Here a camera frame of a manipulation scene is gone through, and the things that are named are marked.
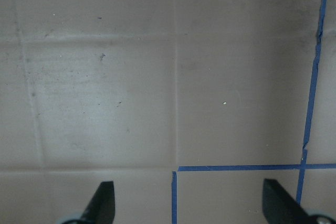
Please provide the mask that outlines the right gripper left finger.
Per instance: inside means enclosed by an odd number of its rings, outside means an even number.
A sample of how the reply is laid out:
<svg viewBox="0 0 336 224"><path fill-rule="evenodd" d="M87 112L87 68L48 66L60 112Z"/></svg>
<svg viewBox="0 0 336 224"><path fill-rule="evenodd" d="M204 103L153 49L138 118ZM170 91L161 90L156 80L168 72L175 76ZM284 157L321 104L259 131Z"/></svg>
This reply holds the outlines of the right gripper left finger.
<svg viewBox="0 0 336 224"><path fill-rule="evenodd" d="M114 183L101 182L78 223L112 224L115 218Z"/></svg>

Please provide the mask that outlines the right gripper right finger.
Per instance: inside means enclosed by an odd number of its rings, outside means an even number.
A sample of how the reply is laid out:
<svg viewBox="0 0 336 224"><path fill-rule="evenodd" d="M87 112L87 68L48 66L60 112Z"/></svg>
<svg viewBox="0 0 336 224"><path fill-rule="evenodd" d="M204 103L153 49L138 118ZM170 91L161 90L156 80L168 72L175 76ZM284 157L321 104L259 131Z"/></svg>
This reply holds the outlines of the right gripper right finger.
<svg viewBox="0 0 336 224"><path fill-rule="evenodd" d="M264 179L262 211L269 224L317 223L275 179Z"/></svg>

